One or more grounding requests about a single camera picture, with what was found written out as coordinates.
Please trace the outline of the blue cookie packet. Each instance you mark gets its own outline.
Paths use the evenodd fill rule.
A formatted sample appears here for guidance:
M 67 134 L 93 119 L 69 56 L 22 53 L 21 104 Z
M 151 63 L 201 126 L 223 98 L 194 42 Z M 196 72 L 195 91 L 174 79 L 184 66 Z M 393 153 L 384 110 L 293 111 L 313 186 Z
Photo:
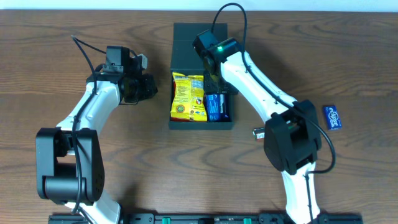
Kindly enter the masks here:
M 206 95 L 206 112 L 208 121 L 219 121 L 221 119 L 220 95 Z

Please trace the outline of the yellow snack bag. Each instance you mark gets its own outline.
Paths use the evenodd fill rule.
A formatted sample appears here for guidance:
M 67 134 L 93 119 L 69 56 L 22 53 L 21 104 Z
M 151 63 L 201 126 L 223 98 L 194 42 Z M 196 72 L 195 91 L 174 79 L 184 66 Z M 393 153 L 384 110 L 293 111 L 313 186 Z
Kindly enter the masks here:
M 207 122 L 202 75 L 172 73 L 175 91 L 170 117 L 176 121 Z

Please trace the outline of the dark green gift box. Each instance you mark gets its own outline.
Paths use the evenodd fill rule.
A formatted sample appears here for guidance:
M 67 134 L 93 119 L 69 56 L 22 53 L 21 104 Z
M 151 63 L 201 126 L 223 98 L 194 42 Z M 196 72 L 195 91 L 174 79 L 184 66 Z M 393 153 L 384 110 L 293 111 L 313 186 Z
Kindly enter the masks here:
M 203 62 L 193 48 L 195 37 L 211 29 L 210 23 L 174 23 L 171 72 L 184 75 L 201 75 L 205 71 Z M 234 126 L 234 96 L 226 95 L 228 118 L 221 121 L 177 121 L 169 119 L 170 129 L 179 130 L 230 130 Z

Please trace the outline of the green gum pack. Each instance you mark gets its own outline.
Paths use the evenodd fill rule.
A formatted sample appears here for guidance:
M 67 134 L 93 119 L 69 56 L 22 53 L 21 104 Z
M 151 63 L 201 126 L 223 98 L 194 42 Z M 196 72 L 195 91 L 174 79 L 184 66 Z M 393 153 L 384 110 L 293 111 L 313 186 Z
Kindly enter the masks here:
M 252 133 L 255 140 L 261 140 L 265 138 L 265 128 L 254 128 Z

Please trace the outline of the blue Eclipse mints box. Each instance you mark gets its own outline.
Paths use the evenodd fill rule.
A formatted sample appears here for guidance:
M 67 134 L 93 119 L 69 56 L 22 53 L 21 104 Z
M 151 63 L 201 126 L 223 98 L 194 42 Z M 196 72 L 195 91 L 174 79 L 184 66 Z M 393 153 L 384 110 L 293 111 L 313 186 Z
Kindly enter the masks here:
M 324 106 L 323 113 L 328 130 L 338 130 L 343 127 L 335 105 Z

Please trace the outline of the purple Dairy Milk bar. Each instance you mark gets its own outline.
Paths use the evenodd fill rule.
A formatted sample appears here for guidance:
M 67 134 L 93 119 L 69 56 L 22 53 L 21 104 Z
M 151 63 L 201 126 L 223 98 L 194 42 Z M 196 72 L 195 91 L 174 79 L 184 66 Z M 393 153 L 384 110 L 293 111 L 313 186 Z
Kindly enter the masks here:
M 230 122 L 228 95 L 220 95 L 220 107 L 221 120 L 225 122 Z

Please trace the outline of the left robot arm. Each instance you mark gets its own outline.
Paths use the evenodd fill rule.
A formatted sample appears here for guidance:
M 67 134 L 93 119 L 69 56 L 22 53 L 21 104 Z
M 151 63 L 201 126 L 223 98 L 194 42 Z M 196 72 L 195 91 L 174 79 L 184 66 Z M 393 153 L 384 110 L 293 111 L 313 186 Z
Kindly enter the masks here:
M 104 189 L 105 171 L 98 135 L 123 102 L 152 98 L 157 88 L 145 74 L 147 57 L 106 57 L 86 80 L 86 90 L 72 112 L 54 128 L 35 137 L 37 193 L 64 205 L 88 223 L 120 223 L 120 204 Z

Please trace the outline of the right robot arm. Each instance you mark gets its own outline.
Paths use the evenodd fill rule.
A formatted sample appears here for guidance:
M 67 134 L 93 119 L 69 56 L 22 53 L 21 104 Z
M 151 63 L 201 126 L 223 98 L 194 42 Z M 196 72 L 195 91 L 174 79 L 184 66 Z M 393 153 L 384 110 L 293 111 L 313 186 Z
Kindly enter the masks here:
M 196 37 L 193 47 L 219 93 L 225 85 L 237 89 L 264 122 L 264 151 L 282 174 L 286 212 L 294 223 L 310 223 L 320 214 L 314 187 L 317 152 L 323 130 L 308 101 L 297 101 L 277 87 L 251 60 L 236 39 L 218 41 L 213 34 Z

